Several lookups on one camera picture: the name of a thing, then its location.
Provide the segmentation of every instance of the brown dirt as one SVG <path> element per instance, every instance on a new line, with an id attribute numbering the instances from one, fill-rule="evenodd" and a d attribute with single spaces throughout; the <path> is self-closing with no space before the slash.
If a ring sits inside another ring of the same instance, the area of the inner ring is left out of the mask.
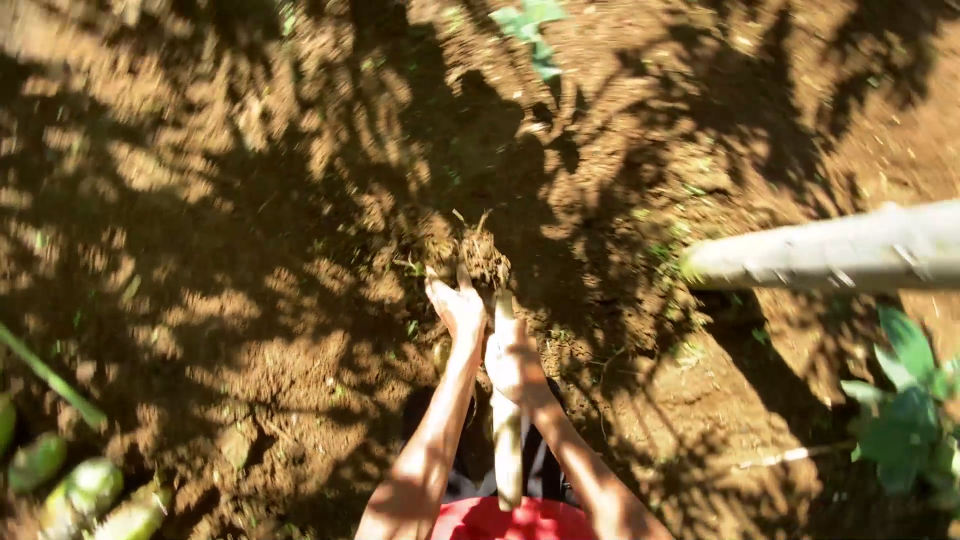
<path id="1" fill-rule="evenodd" d="M 488 18 L 507 4 L 0 7 L 0 320 L 110 417 L 92 432 L 7 354 L 17 440 L 172 473 L 165 538 L 348 537 L 436 377 L 394 261 L 489 210 L 571 416 L 678 537 L 945 535 L 842 451 L 730 464 L 847 440 L 876 303 L 946 355 L 960 298 L 694 297 L 671 261 L 957 197 L 956 5 L 568 0 L 547 87 Z M 8 499 L 4 537 L 38 500 Z"/>

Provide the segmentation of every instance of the hand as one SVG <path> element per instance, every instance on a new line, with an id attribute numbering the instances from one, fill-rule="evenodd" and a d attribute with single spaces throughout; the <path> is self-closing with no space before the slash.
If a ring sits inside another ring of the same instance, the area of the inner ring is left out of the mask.
<path id="1" fill-rule="evenodd" d="M 526 321 L 497 317 L 494 326 L 484 358 L 493 388 L 528 410 L 541 399 L 552 397 L 540 365 L 537 340 L 527 334 Z"/>
<path id="2" fill-rule="evenodd" d="M 426 295 L 450 332 L 453 346 L 476 347 L 483 336 L 487 312 L 463 264 L 457 265 L 457 282 L 460 288 L 453 290 L 440 280 L 433 268 L 426 267 Z"/>

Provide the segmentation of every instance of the person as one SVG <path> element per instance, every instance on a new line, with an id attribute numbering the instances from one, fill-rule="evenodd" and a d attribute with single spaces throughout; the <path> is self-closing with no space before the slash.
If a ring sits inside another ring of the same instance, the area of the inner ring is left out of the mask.
<path id="1" fill-rule="evenodd" d="M 457 451 L 473 406 L 486 313 L 463 266 L 457 280 L 453 289 L 427 268 L 427 296 L 453 339 L 450 357 L 436 389 L 404 410 L 405 445 L 373 491 L 356 538 L 671 538 L 566 417 L 519 317 L 496 321 L 484 361 L 493 386 L 529 418 L 521 434 L 524 497 L 502 512 L 493 474 L 479 488 L 468 478 Z"/>

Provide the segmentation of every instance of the soil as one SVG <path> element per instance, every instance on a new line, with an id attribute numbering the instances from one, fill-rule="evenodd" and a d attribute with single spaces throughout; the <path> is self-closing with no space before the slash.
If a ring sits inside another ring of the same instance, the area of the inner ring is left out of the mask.
<path id="1" fill-rule="evenodd" d="M 132 489 L 164 471 L 164 538 L 350 537 L 437 377 L 417 263 L 488 212 L 503 258 L 473 277 L 513 289 L 581 433 L 678 538 L 945 536 L 850 463 L 838 381 L 873 378 L 878 303 L 960 351 L 960 297 L 694 295 L 673 262 L 957 197 L 957 6 L 566 0 L 546 85 L 489 18 L 509 4 L 0 6 L 0 321 L 109 416 L 5 351 L 17 443 L 58 430 Z M 44 495 L 7 498 L 4 537 Z"/>

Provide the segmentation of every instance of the forearm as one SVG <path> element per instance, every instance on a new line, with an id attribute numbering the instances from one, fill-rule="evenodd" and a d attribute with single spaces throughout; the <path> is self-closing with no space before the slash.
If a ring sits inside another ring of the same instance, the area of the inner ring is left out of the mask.
<path id="1" fill-rule="evenodd" d="M 580 436 L 549 389 L 538 397 L 532 421 L 560 463 L 597 537 L 672 538 Z"/>
<path id="2" fill-rule="evenodd" d="M 456 345 L 420 425 L 367 503 L 357 538 L 426 538 L 430 534 L 476 377 L 479 347 Z"/>

